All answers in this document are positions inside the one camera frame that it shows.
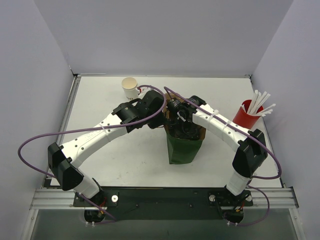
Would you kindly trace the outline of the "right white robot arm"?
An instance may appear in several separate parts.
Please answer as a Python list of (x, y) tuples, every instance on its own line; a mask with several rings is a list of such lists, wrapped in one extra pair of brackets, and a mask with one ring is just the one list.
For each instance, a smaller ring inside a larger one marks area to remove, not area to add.
[(184, 134), (189, 126), (200, 126), (230, 146), (235, 156), (232, 161), (233, 174), (226, 189), (234, 196), (240, 195), (268, 156), (263, 132), (236, 125), (196, 95), (187, 100), (177, 97), (169, 99), (166, 109)]

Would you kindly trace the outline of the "red cup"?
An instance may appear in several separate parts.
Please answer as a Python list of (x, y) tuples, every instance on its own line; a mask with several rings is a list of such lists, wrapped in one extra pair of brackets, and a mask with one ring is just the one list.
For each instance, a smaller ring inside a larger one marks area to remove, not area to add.
[(232, 122), (235, 123), (236, 125), (246, 129), (252, 129), (252, 127), (255, 125), (258, 119), (261, 118), (261, 116), (250, 115), (247, 113), (247, 110), (249, 109), (251, 101), (252, 101), (251, 99), (245, 100), (242, 103), (241, 107), (238, 109), (235, 117), (232, 120)]

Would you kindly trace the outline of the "aluminium rail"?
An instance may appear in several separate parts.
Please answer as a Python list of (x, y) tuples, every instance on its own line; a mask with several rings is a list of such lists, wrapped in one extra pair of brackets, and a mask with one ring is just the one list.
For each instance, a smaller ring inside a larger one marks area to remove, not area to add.
[[(293, 188), (261, 188), (269, 199), (270, 209), (297, 209), (299, 204)], [(266, 198), (255, 189), (251, 189), (252, 206), (245, 206), (244, 209), (266, 209)], [(75, 210), (73, 206), (75, 194), (73, 191), (61, 189), (36, 189), (31, 210)]]

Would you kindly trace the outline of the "white wrapped straws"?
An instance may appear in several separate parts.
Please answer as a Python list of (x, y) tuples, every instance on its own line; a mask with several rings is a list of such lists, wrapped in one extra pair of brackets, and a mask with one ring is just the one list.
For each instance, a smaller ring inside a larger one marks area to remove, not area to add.
[(270, 96), (271, 94), (266, 91), (261, 93), (257, 89), (254, 90), (253, 96), (249, 101), (249, 105), (245, 109), (245, 112), (253, 117), (264, 117), (267, 114), (271, 114), (273, 111), (273, 107), (276, 106), (275, 103), (266, 108), (263, 107), (263, 104), (270, 98)]

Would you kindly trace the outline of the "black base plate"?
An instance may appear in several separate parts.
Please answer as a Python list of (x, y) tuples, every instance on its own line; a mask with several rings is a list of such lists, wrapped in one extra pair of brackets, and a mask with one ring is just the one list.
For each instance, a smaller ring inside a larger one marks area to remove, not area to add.
[(73, 200), (88, 221), (221, 220), (224, 212), (241, 221), (243, 208), (253, 206), (249, 190), (234, 196), (225, 187), (103, 187), (90, 201)]

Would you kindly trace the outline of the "white paper cups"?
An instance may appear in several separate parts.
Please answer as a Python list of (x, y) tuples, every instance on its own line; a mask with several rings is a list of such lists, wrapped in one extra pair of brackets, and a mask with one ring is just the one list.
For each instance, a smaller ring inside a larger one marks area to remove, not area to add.
[(138, 82), (133, 77), (126, 77), (121, 82), (122, 89), (128, 100), (137, 99), (139, 96)]

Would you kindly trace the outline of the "green paper bag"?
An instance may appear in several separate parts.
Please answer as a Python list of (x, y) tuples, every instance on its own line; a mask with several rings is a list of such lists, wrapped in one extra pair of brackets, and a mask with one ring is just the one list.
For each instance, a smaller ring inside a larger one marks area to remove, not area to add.
[(192, 104), (189, 104), (187, 101), (183, 100), (182, 98), (172, 94), (166, 93), (166, 106), (163, 110), (163, 115), (165, 118), (164, 122), (164, 129), (166, 132), (166, 141), (167, 141), (167, 150), (168, 150), (168, 160), (171, 165), (183, 165), (191, 163), (198, 151), (200, 150), (203, 140), (206, 136), (206, 129), (198, 124), (200, 130), (200, 139), (179, 139), (171, 136), (169, 134), (167, 120), (169, 119), (169, 114), (167, 113), (167, 104), (171, 99), (178, 99), (182, 103), (185, 102), (188, 104), (188, 108), (191, 115), (191, 120), (193, 122), (193, 114), (197, 112), (197, 109)]

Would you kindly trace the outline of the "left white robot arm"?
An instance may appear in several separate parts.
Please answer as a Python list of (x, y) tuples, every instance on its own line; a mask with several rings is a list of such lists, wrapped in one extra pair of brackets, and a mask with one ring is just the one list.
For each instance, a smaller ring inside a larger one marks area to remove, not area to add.
[(94, 131), (85, 133), (62, 145), (48, 147), (48, 165), (64, 191), (74, 190), (92, 206), (101, 203), (103, 194), (99, 184), (80, 171), (79, 167), (93, 153), (111, 141), (144, 125), (154, 129), (163, 121), (165, 97), (149, 90), (143, 98), (121, 103)]

